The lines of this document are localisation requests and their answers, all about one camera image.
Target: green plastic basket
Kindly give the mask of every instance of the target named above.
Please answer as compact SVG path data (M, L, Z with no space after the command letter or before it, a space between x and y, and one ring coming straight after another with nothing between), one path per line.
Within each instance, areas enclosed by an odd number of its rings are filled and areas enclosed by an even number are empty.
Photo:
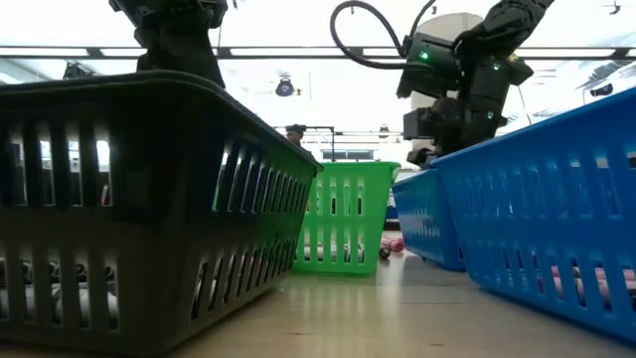
M294 270L371 273L378 263L389 190L399 164L323 166L311 186Z

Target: light wooden floor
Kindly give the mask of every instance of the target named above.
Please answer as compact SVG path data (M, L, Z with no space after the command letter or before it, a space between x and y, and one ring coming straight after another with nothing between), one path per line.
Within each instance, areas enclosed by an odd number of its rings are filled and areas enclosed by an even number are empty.
M0 346L2 358L24 356L77 355ZM393 255L375 277L293 275L170 357L634 358L636 349Z

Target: blue plastic basket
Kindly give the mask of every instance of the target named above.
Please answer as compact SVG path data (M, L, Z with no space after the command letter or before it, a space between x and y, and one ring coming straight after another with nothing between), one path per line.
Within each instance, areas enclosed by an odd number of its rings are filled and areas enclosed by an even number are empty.
M636 342L636 89L433 165L473 280Z
M440 264L464 270L462 251L437 169L395 183L399 227L406 249Z

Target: basket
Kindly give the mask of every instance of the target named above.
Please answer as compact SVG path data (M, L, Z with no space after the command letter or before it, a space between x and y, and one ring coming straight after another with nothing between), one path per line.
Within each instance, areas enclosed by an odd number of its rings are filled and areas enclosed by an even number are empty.
M393 191L406 249L445 269L465 270L439 171L429 169L400 180Z
M135 356L285 276L321 168L171 72L1 88L0 148L0 339Z
M387 199L399 164L325 163L311 186L294 270L376 270Z
M636 342L636 89L433 162L473 280Z

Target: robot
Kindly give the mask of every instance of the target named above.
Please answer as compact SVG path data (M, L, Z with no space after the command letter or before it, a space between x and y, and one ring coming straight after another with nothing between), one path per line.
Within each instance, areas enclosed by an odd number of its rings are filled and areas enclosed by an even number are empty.
M173 70L194 74L225 87L208 31L221 26L227 0L109 0L135 26L135 39L146 54L137 71ZM433 139L435 150L412 151L407 160L421 168L434 158L491 139L507 118L501 115L508 88L533 75L513 53L526 41L554 0L502 0L484 21L461 33L453 42L415 33L420 11L409 35L400 43L386 18L362 1L346 1L331 16L336 45L351 60L380 70L402 70L398 97L413 91L437 98L432 107L419 108L403 118L403 137ZM404 64L380 64L351 53L336 34L343 10L361 7L372 12L389 30ZM449 97L457 91L457 97Z

